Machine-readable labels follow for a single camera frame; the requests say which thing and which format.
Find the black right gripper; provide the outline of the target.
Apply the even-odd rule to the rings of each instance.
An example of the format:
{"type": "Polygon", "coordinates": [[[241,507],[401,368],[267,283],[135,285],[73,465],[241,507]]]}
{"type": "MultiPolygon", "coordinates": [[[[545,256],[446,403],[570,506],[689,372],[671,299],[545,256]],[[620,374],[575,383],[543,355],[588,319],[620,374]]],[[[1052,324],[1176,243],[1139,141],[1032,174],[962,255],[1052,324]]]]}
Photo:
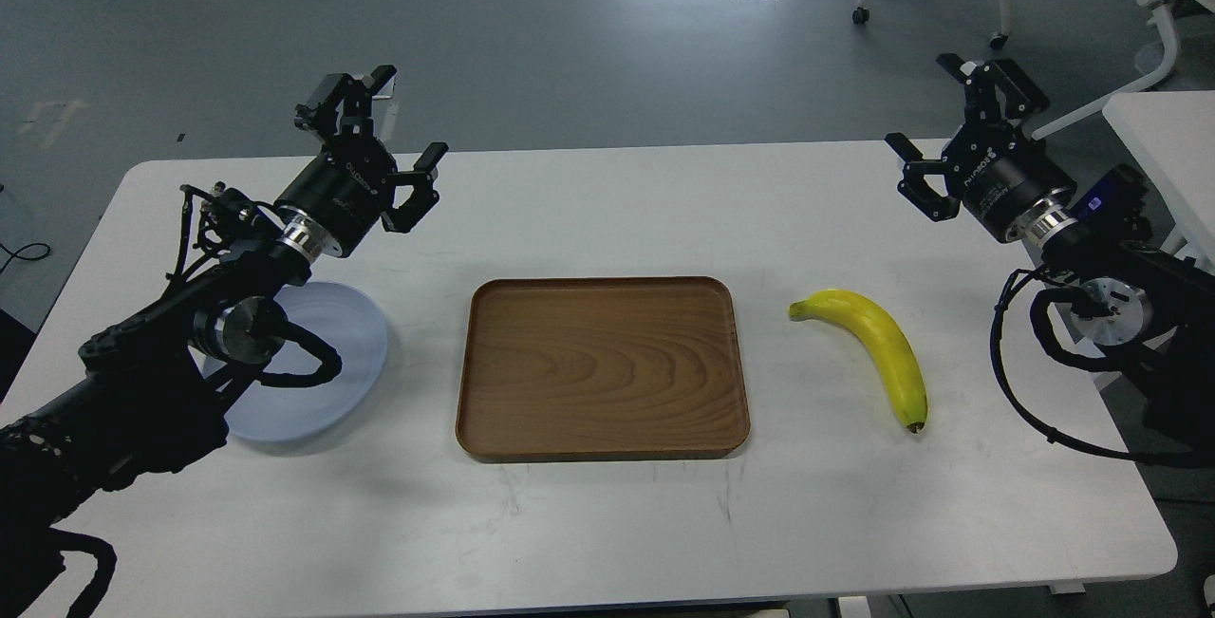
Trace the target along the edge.
{"type": "Polygon", "coordinates": [[[899,157],[898,193],[927,219],[955,219],[961,204],[994,240],[1019,240],[1019,219],[1039,202],[1070,202],[1076,182],[1032,143],[1023,125],[1050,106],[1015,59],[963,59],[939,53],[937,66],[963,87],[963,124],[950,138],[949,161],[925,159],[906,134],[885,134],[899,157]],[[1008,138],[1015,142],[985,143],[1008,138]],[[928,185],[945,181],[945,194],[928,185]]]}

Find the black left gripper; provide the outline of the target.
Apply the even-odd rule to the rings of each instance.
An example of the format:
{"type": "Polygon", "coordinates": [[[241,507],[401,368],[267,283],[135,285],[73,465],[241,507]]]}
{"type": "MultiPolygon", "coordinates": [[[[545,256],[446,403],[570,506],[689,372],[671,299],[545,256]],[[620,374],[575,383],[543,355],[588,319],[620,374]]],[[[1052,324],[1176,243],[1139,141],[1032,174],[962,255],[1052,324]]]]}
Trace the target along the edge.
{"type": "Polygon", "coordinates": [[[408,171],[396,172],[399,164],[375,135],[372,102],[396,73],[395,66],[378,66],[367,76],[330,73],[294,108],[294,125],[311,134],[320,151],[278,195],[276,212],[320,225],[328,234],[323,251],[334,257],[351,255],[379,215],[384,229],[408,234],[437,206],[437,168],[450,146],[430,142],[408,171]],[[335,154],[347,146],[374,155],[335,154]],[[399,187],[408,187],[409,195],[389,206],[399,187]]]}

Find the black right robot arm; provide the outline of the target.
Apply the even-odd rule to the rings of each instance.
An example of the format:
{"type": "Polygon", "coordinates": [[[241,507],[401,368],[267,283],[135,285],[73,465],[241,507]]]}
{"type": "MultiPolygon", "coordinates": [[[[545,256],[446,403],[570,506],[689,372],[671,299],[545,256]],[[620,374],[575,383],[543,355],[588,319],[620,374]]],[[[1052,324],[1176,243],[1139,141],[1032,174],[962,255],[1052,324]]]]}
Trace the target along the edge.
{"type": "Polygon", "coordinates": [[[1084,194],[1021,127],[1049,106],[1012,59],[973,63],[937,57],[963,87],[963,124],[929,159],[908,135],[886,143],[902,160],[898,189],[929,220],[970,212],[994,240],[1027,240],[1041,262],[1008,276],[989,336],[991,367],[1006,399],[1050,443],[1107,459],[1162,467],[1213,466],[1213,274],[1151,246],[1142,216],[1146,180],[1117,165],[1084,194]],[[1114,450],[1042,421],[1015,396],[1002,361],[1005,314],[1040,280],[1030,328],[1049,358],[1132,381],[1143,424],[1182,450],[1114,450]]]}

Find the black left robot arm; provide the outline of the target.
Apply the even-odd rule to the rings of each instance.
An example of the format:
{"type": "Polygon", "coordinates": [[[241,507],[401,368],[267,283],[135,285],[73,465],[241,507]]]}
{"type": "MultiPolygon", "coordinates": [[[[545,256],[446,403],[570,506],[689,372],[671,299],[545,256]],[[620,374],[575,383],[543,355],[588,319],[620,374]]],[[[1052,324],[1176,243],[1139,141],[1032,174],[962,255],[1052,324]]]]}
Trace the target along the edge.
{"type": "Polygon", "coordinates": [[[96,569],[69,610],[90,617],[115,574],[113,546],[58,523],[100,491],[179,474],[221,448],[226,412],[253,384],[307,389],[341,370],[337,348],[288,319],[276,296],[324,254],[347,257],[374,223],[406,234],[439,202],[430,143],[401,171],[375,135],[373,100],[394,76],[335,73],[295,108],[318,154],[276,202],[234,187],[182,186],[179,255],[156,302],[81,344],[85,378],[2,429],[2,614],[21,616],[64,573],[96,569]]]}

